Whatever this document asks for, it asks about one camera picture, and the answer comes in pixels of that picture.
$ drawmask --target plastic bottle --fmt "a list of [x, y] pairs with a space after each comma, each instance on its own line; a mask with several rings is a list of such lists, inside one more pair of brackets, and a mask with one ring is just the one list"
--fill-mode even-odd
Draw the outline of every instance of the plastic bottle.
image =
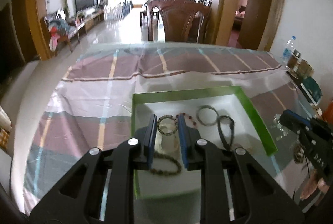
[[291, 52], [294, 49], [294, 42], [296, 40], [295, 36], [291, 37], [291, 40], [289, 40], [284, 48], [283, 54], [282, 54], [282, 60], [284, 62], [284, 64], [287, 64], [290, 56], [291, 56]]

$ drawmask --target dining table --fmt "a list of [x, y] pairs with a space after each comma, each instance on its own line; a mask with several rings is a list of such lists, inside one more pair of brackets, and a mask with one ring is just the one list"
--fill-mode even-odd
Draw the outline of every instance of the dining table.
[[[90, 148], [109, 150], [130, 138], [134, 93], [230, 85], [242, 88], [277, 147], [273, 155], [253, 157], [307, 211], [319, 195], [300, 199], [312, 166], [294, 161], [297, 135], [281, 134], [274, 117], [286, 109], [306, 118], [314, 116], [314, 111], [285, 67], [269, 52], [143, 42], [91, 45], [61, 78], [28, 144], [27, 166], [21, 172], [25, 213], [29, 215]], [[134, 196], [135, 223], [199, 223], [200, 192]]]

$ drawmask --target bracelet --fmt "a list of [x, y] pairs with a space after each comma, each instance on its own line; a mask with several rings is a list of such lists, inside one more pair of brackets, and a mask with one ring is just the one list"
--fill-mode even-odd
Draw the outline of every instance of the bracelet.
[[[212, 111], [214, 111], [216, 113], [216, 120], [212, 123], [206, 123], [206, 122], [203, 122], [201, 119], [200, 119], [200, 116], [199, 116], [199, 112], [203, 109], [210, 109]], [[204, 126], [213, 126], [217, 123], [217, 118], [219, 117], [219, 113], [217, 112], [217, 110], [215, 108], [213, 108], [212, 106], [201, 106], [199, 107], [199, 109], [197, 110], [196, 112], [196, 118], [197, 120]]]
[[[221, 120], [222, 119], [228, 119], [230, 121], [229, 128], [230, 128], [230, 131], [231, 131], [231, 138], [230, 138], [230, 143], [229, 144], [225, 140], [224, 134], [222, 132], [222, 128], [221, 128]], [[220, 136], [220, 139], [222, 141], [223, 147], [227, 151], [230, 151], [232, 143], [234, 142], [234, 135], [235, 135], [235, 122], [234, 122], [234, 120], [229, 116], [219, 116], [217, 118], [217, 129], [219, 131], [219, 136]]]
[[[169, 133], [166, 133], [166, 132], [163, 132], [160, 127], [159, 127], [159, 124], [161, 121], [163, 121], [164, 119], [171, 119], [174, 121], [174, 125], [175, 125], [175, 129], [172, 131], [172, 132], [169, 132]], [[157, 121], [157, 130], [164, 136], [171, 136], [173, 135], [175, 132], [177, 132], [178, 130], [178, 121], [177, 119], [175, 119], [173, 116], [171, 115], [164, 115], [162, 117], [159, 118], [159, 120]]]
[[192, 123], [193, 123], [193, 128], [194, 129], [198, 129], [198, 124], [196, 123], [196, 121], [193, 119], [192, 116], [190, 116], [189, 114], [186, 114], [185, 112], [179, 113], [176, 115], [176, 119], [178, 119], [179, 115], [183, 114], [184, 118], [188, 118]]
[[167, 170], [160, 170], [160, 169], [150, 169], [150, 172], [154, 175], [163, 175], [165, 177], [168, 176], [174, 176], [177, 175], [179, 173], [181, 173], [181, 165], [180, 163], [174, 159], [173, 157], [166, 155], [166, 154], [161, 154], [158, 152], [154, 152], [154, 158], [159, 158], [159, 159], [166, 159], [169, 160], [171, 163], [175, 164], [177, 167], [177, 171], [167, 171]]

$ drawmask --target silver bangle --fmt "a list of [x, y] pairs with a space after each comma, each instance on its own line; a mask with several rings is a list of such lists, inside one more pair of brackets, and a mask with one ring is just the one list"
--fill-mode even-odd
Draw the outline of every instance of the silver bangle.
[[[203, 122], [201, 119], [200, 119], [200, 116], [199, 116], [199, 112], [203, 109], [210, 109], [212, 111], [214, 111], [216, 113], [216, 119], [214, 122], [212, 123], [206, 123], [206, 122]], [[219, 113], [217, 112], [217, 110], [215, 108], [213, 108], [212, 106], [201, 106], [199, 107], [199, 109], [197, 110], [196, 112], [196, 119], [204, 126], [213, 126], [217, 123], [217, 118], [219, 117]]]

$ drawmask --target tiled floor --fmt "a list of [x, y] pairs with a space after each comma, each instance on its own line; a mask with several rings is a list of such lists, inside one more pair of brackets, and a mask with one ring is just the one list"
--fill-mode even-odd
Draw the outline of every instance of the tiled floor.
[[[155, 26], [155, 40], [158, 36], [164, 41], [163, 24]], [[67, 68], [73, 65], [86, 49], [96, 43], [139, 43], [148, 39], [148, 30], [144, 26], [141, 32], [140, 13], [133, 9], [123, 20], [105, 21], [87, 35], [81, 37], [73, 53], [65, 46], [57, 57], [47, 61], [28, 63], [18, 77], [12, 82], [0, 101], [0, 105], [13, 123], [10, 134], [8, 153], [13, 156], [12, 191], [19, 195], [23, 180], [18, 180], [17, 172], [25, 170], [29, 147], [50, 95]]]

